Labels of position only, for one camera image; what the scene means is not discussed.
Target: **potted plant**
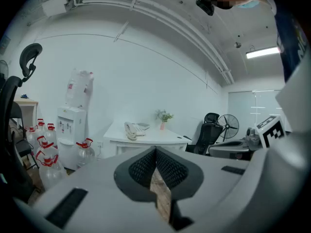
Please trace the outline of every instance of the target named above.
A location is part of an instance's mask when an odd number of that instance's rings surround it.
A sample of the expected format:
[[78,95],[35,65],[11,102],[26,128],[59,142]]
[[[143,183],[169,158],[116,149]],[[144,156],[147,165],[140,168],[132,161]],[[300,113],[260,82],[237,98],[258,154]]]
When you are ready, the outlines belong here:
[[173,114],[167,113],[166,110],[163,110],[163,111],[157,110],[156,111],[156,116],[157,116],[157,118],[161,119],[161,121],[162,121],[161,127],[160,127],[161,130],[164,130],[165,123],[169,119],[172,119],[174,117]]

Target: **wooden floor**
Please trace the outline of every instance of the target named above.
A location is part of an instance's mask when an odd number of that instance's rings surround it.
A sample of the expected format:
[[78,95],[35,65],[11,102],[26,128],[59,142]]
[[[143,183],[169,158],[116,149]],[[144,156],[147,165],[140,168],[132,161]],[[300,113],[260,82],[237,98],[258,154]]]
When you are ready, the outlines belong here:
[[[23,158],[23,162],[26,166],[30,166],[29,161],[26,157]],[[34,167],[29,169],[28,174],[32,178],[34,185],[38,187],[28,200],[28,204],[32,206],[35,201],[45,192],[42,181],[39,176],[38,168]],[[67,170],[68,175],[72,174],[74,171]],[[161,217],[169,222],[170,211],[171,211],[171,192],[169,188],[164,183],[160,173],[156,169],[151,180],[150,190],[157,194],[157,209]]]

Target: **power outlet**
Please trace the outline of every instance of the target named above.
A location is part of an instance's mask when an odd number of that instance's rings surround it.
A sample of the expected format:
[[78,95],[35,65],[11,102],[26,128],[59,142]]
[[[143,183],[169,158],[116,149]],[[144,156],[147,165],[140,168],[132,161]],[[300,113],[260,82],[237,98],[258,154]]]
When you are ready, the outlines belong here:
[[103,147],[104,147],[104,144],[103,144],[103,142],[97,142],[97,146],[98,146],[99,148],[103,148]]

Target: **ceiling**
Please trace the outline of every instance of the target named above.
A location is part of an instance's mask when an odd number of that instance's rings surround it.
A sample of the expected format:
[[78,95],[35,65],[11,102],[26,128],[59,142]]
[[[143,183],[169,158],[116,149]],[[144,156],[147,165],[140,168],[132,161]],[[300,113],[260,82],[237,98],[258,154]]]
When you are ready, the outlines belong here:
[[[20,15],[32,24],[45,17],[42,0],[28,0]],[[231,70],[234,81],[247,78],[264,78],[283,74],[279,55],[246,59],[250,49],[261,49],[276,45],[276,25],[268,5],[254,8],[233,7],[231,10],[215,8],[210,17],[196,6],[195,0],[152,0],[190,22],[213,45],[217,54]],[[237,49],[235,42],[242,44]]]

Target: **chair armrest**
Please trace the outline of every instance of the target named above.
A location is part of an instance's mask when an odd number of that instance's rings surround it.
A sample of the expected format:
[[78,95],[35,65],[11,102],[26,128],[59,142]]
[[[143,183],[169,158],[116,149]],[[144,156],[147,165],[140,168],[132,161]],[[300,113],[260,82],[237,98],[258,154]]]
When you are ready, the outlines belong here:
[[187,139],[189,139],[190,141],[192,141],[192,139],[190,139],[189,137],[187,137],[187,136],[185,136],[185,135],[184,135],[184,137],[187,138]]

